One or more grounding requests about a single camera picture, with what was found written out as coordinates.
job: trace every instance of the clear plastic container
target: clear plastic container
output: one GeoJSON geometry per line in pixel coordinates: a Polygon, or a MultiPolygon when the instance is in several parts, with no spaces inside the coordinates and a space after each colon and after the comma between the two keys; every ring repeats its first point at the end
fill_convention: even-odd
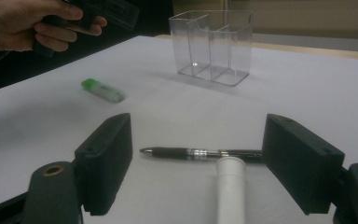
{"type": "Polygon", "coordinates": [[[179,74],[235,86],[249,76],[252,11],[188,11],[170,18],[179,74]]]}

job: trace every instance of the hand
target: hand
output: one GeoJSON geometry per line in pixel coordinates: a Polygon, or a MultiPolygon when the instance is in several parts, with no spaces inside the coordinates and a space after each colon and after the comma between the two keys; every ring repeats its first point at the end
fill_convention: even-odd
{"type": "Polygon", "coordinates": [[[30,50],[36,39],[50,49],[65,51],[68,42],[76,41],[76,32],[100,35],[107,24],[106,19],[96,17],[91,28],[85,30],[69,22],[82,16],[81,9],[62,0],[0,0],[0,50],[30,50]],[[63,18],[64,26],[41,22],[47,15],[63,18]]]}

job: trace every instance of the person's arm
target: person's arm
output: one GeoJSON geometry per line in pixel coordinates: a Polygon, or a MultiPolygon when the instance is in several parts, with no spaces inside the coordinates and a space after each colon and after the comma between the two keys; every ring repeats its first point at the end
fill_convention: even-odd
{"type": "Polygon", "coordinates": [[[99,35],[106,19],[96,17],[89,30],[69,21],[81,19],[78,7],[62,0],[0,0],[0,51],[31,50],[35,40],[55,51],[65,51],[69,42],[76,41],[76,32],[99,35]],[[64,27],[45,24],[42,19],[55,15],[67,20],[64,27]]]}

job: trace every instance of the white cylinder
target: white cylinder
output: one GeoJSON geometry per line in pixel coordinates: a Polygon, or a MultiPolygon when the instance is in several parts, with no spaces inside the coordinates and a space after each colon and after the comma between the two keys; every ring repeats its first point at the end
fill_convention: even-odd
{"type": "Polygon", "coordinates": [[[216,168],[217,224],[245,224],[245,162],[225,157],[216,168]]]}

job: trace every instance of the white tabletop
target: white tabletop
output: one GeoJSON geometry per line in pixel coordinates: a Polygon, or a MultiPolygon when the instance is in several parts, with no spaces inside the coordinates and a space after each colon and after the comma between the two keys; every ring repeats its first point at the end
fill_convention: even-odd
{"type": "MultiPolygon", "coordinates": [[[[237,87],[176,74],[169,39],[138,36],[0,90],[0,203],[32,172],[72,161],[107,118],[131,113],[134,155],[109,214],[85,223],[215,223],[214,162],[147,158],[143,147],[261,148],[267,113],[294,119],[358,162],[358,60],[254,48],[237,87]],[[93,77],[122,89],[110,104],[83,91],[93,77]]],[[[247,165],[248,223],[332,223],[303,215],[264,165],[247,165]]]]}

